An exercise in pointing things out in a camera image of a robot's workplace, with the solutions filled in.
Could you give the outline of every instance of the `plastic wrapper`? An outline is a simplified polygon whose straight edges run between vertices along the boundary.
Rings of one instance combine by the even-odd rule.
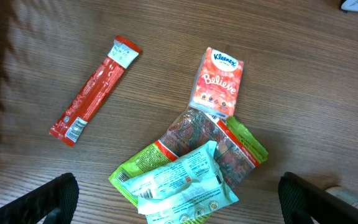
[[[208,141],[173,162],[122,183],[138,197],[138,212],[146,215],[147,223],[183,223],[239,200],[213,159],[217,146],[216,141]]]
[[[102,107],[111,90],[141,49],[125,37],[117,36],[103,63],[84,84],[71,105],[50,128],[49,133],[74,146],[82,130]]]

